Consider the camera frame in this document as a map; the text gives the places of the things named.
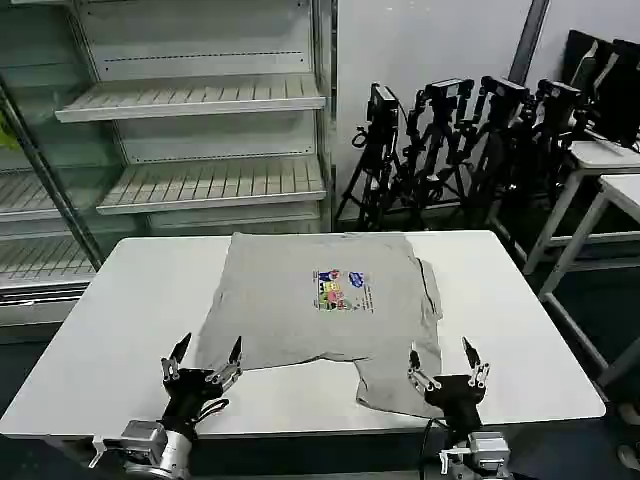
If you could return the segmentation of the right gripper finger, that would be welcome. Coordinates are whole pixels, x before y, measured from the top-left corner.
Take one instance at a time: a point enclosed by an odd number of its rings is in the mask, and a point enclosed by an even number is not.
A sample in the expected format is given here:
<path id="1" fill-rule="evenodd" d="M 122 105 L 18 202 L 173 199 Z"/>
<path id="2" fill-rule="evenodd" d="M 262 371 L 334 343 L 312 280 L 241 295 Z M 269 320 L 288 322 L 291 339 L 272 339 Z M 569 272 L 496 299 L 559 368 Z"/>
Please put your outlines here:
<path id="1" fill-rule="evenodd" d="M 470 387 L 485 388 L 486 380 L 490 371 L 490 364 L 483 363 L 481 361 L 477 350 L 471 345 L 466 337 L 462 337 L 462 343 L 471 368 L 468 385 Z"/>
<path id="2" fill-rule="evenodd" d="M 411 349 L 409 353 L 407 377 L 417 391 L 435 391 L 442 388 L 439 381 L 422 370 L 420 357 L 415 349 Z"/>

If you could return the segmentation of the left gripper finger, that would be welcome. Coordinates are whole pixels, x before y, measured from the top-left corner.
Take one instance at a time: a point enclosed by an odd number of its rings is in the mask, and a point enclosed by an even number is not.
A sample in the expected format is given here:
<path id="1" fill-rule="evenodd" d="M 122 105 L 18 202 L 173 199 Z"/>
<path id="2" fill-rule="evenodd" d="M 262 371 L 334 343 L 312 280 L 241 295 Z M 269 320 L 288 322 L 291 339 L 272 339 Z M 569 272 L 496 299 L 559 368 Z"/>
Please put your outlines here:
<path id="1" fill-rule="evenodd" d="M 164 382 L 179 379 L 179 366 L 188 350 L 191 337 L 192 334 L 187 333 L 179 342 L 174 345 L 170 355 L 167 358 L 161 358 Z"/>
<path id="2" fill-rule="evenodd" d="M 214 386 L 219 386 L 222 391 L 227 391 L 242 375 L 242 337 L 239 336 L 229 354 L 227 362 L 218 369 L 214 369 L 205 377 L 205 381 Z"/>

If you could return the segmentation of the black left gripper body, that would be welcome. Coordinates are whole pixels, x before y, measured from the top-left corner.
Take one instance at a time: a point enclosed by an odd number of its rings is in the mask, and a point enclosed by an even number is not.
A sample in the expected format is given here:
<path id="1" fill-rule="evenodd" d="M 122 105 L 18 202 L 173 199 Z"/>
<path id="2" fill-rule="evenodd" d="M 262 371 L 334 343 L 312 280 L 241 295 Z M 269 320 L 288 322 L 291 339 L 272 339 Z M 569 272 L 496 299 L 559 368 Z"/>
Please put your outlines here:
<path id="1" fill-rule="evenodd" d="M 168 432 L 196 439 L 196 425 L 206 417 L 203 406 L 217 401 L 232 385 L 232 369 L 221 372 L 205 369 L 164 368 L 163 386 L 169 402 L 161 424 Z"/>

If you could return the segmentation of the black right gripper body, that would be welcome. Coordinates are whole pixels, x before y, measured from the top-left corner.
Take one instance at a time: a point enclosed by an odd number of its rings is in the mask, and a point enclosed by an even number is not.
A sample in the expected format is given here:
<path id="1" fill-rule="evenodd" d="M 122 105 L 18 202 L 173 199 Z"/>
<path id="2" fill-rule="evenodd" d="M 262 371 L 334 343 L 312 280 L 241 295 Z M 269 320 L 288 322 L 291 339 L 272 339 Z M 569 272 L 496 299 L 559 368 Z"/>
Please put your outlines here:
<path id="1" fill-rule="evenodd" d="M 427 388 L 424 400 L 442 411 L 450 441 L 466 440 L 482 427 L 477 406 L 484 399 L 486 385 L 478 381 L 471 384 L 469 375 L 437 376 L 436 380 L 440 387 Z"/>

